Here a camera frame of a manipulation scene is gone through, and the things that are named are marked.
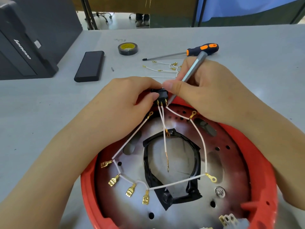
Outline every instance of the phillips screwdriver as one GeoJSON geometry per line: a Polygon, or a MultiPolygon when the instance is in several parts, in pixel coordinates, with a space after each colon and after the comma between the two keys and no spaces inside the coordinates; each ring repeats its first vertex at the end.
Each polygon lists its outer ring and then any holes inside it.
{"type": "MultiPolygon", "coordinates": [[[[204,51],[201,51],[199,55],[197,56],[197,59],[189,69],[189,71],[185,74],[184,78],[181,80],[183,82],[187,82],[189,78],[197,71],[198,67],[204,62],[208,54],[204,51]]],[[[173,100],[176,98],[176,95],[172,95],[170,99],[167,101],[167,105],[170,105],[173,100]]]]}
{"type": "Polygon", "coordinates": [[[171,56],[177,56],[177,55],[185,55],[186,56],[198,56],[201,51],[204,51],[208,55],[214,54],[217,52],[219,49],[219,45],[216,43],[207,43],[204,44],[200,47],[195,47],[195,48],[189,48],[186,50],[186,52],[181,52],[181,53],[176,53],[176,54],[171,54],[171,55],[164,55],[164,56],[157,56],[157,57],[152,57],[152,58],[145,58],[142,59],[143,61],[146,60],[151,60],[151,59],[158,59],[158,58],[164,58],[164,57],[171,57],[171,56]]]}

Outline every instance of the orange and black screwdriver handle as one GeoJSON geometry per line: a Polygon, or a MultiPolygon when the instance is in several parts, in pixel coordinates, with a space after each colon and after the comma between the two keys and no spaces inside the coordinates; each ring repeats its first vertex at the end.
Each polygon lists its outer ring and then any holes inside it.
{"type": "Polygon", "coordinates": [[[204,51],[208,55],[214,54],[219,50],[219,46],[216,43],[207,43],[200,47],[189,48],[186,50],[187,56],[198,56],[201,51],[204,51]]]}

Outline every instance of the forearm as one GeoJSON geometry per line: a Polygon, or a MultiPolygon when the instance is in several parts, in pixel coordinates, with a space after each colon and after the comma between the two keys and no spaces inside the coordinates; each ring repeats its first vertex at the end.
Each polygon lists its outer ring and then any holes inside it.
{"type": "Polygon", "coordinates": [[[1,203],[0,228],[58,226],[74,182],[98,153],[75,136],[64,128],[51,140],[1,203]]]}
{"type": "Polygon", "coordinates": [[[235,127],[271,162],[285,200],[305,210],[305,134],[259,100],[235,127]]]}

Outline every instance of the gray table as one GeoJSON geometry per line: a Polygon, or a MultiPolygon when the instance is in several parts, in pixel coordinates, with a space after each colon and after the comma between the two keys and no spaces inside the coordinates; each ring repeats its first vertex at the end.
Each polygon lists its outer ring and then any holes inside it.
{"type": "MultiPolygon", "coordinates": [[[[159,69],[167,67],[141,59],[182,52],[209,42],[220,46],[210,59],[227,66],[255,95],[305,132],[304,39],[305,25],[82,32],[60,61],[55,77],[0,81],[0,200],[12,190],[50,139],[112,78],[174,76],[143,68],[143,64],[159,69]],[[120,55],[117,46],[122,42],[135,42],[139,52],[133,56],[120,55]],[[74,82],[84,53],[94,50],[105,52],[100,81],[74,82]]],[[[183,58],[162,61],[181,64],[183,58]]],[[[284,207],[280,206],[279,211],[285,212],[284,207]]],[[[283,228],[296,228],[287,224],[294,221],[289,213],[279,216],[278,221],[283,228]]],[[[90,228],[79,179],[61,226],[90,228]]]]}

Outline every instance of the blue cloth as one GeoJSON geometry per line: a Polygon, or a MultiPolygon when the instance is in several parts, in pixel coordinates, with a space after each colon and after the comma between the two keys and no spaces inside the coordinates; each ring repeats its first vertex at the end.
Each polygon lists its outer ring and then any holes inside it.
{"type": "MultiPolygon", "coordinates": [[[[260,13],[296,0],[207,0],[202,21],[212,17],[233,17],[260,13]]],[[[203,0],[199,0],[196,20],[199,21],[203,0]]]]}

